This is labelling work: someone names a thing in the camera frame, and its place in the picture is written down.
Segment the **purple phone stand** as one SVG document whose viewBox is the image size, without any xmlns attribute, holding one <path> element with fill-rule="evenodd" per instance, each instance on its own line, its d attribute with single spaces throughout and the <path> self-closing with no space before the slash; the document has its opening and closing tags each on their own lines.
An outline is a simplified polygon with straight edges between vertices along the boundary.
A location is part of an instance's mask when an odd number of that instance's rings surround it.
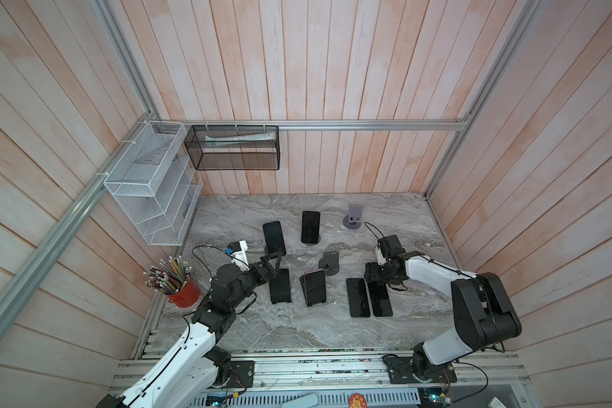
<svg viewBox="0 0 612 408">
<path fill-rule="evenodd" d="M 343 226 L 349 230 L 358 230 L 363 225 L 362 205 L 349 205 L 348 213 L 343 218 Z"/>
</svg>

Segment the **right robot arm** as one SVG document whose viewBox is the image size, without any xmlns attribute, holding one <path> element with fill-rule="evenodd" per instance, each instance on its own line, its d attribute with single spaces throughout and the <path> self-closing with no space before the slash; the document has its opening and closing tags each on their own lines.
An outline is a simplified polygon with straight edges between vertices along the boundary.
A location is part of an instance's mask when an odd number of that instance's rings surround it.
<svg viewBox="0 0 612 408">
<path fill-rule="evenodd" d="M 421 282 L 452 301 L 453 327 L 413 349 L 410 372 L 423 383 L 452 361 L 516 338 L 522 325 L 502 281 L 493 273 L 476 274 L 406 251 L 396 235 L 377 240 L 377 261 L 368 263 L 365 279 L 386 285 Z"/>
</svg>

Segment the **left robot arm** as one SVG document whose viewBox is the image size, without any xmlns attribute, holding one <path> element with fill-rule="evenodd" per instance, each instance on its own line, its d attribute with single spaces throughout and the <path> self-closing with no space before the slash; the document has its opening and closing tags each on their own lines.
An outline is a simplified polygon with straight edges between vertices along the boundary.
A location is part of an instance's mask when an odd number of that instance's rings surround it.
<svg viewBox="0 0 612 408">
<path fill-rule="evenodd" d="M 168 353 L 134 386 L 118 397 L 107 394 L 98 407 L 185 407 L 214 384 L 231 378 L 231 354 L 217 342 L 231 328 L 236 308 L 257 287 L 279 275 L 283 254 L 263 256 L 246 270 L 228 263 L 211 280 L 211 289 Z"/>
</svg>

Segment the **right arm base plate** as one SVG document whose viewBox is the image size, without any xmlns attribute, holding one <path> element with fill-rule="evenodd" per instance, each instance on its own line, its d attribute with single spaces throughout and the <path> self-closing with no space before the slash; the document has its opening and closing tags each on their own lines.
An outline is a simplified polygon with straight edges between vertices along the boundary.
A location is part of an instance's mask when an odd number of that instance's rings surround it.
<svg viewBox="0 0 612 408">
<path fill-rule="evenodd" d="M 419 355 L 400 357 L 387 354 L 382 357 L 391 384 L 453 384 L 457 374 L 451 364 L 430 365 Z"/>
</svg>

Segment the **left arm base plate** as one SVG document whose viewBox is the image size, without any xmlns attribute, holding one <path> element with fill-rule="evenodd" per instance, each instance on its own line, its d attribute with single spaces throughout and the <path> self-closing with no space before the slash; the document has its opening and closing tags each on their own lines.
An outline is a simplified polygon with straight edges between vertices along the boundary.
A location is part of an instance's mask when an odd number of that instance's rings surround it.
<svg viewBox="0 0 612 408">
<path fill-rule="evenodd" d="M 217 365 L 217 376 L 212 388 L 222 389 L 229 387 L 249 389 L 253 387 L 255 362 L 246 360 L 233 360 Z"/>
</svg>

